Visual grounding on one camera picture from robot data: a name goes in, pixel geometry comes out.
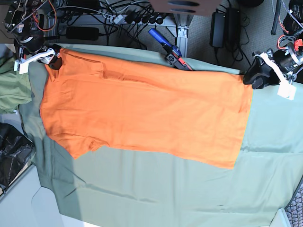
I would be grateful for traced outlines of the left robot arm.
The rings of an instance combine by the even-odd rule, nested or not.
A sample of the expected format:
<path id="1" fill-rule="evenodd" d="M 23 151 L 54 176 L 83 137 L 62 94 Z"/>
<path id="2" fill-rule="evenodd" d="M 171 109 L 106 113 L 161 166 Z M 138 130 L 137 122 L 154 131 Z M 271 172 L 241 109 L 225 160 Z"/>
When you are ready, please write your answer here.
<path id="1" fill-rule="evenodd" d="M 283 0 L 276 2 L 271 34 L 277 27 L 283 30 L 277 40 L 277 51 L 271 48 L 265 52 L 254 52 L 254 61 L 243 76 L 243 84 L 253 89 L 267 86 L 292 85 L 303 73 L 303 2 L 291 0 L 286 5 Z"/>

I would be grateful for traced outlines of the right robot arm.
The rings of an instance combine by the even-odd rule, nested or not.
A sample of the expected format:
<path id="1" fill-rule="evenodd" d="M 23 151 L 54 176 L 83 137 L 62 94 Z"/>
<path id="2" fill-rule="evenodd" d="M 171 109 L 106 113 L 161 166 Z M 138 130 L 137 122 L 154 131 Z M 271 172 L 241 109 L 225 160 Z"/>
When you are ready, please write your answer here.
<path id="1" fill-rule="evenodd" d="M 59 71 L 72 68 L 75 72 L 90 71 L 90 63 L 95 62 L 95 56 L 86 53 L 77 53 L 71 61 L 64 59 L 66 49 L 59 45 L 50 47 L 45 45 L 43 29 L 39 27 L 39 20 L 35 18 L 36 12 L 42 7 L 43 2 L 14 1 L 5 17 L 7 32 L 15 35 L 17 48 L 26 50 L 32 57 L 15 60 L 15 70 L 21 74 L 28 72 L 31 62 L 38 61 L 52 70 Z M 256 55 L 252 66 L 245 72 L 243 83 L 251 85 L 253 89 L 263 89 L 267 86 L 281 84 L 280 68 L 270 59 L 268 53 Z"/>

